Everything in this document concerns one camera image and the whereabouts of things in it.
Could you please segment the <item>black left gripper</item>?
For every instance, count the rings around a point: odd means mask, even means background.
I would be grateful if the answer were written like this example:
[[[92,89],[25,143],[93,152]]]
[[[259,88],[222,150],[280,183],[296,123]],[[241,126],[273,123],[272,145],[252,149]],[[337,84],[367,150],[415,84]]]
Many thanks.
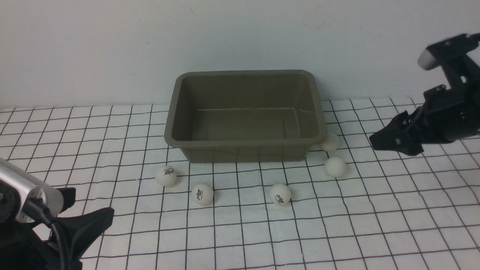
[[[57,188],[63,197],[60,212],[76,202],[74,187]],[[105,207],[76,217],[59,217],[70,248],[72,259],[80,259],[91,244],[113,223],[114,209]],[[47,240],[42,240],[33,230],[33,225],[19,223],[1,224],[1,269],[2,270],[70,270],[71,258],[62,256],[58,237],[50,230]]]

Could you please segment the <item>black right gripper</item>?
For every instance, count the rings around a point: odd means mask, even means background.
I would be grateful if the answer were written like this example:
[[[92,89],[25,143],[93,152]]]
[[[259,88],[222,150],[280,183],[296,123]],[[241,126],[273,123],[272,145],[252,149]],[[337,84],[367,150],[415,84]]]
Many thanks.
[[[462,56],[441,67],[450,88],[425,91],[425,102],[413,121],[413,138],[410,116],[404,111],[369,137],[373,149],[417,156],[424,152],[422,144],[448,144],[479,135],[479,66]]]

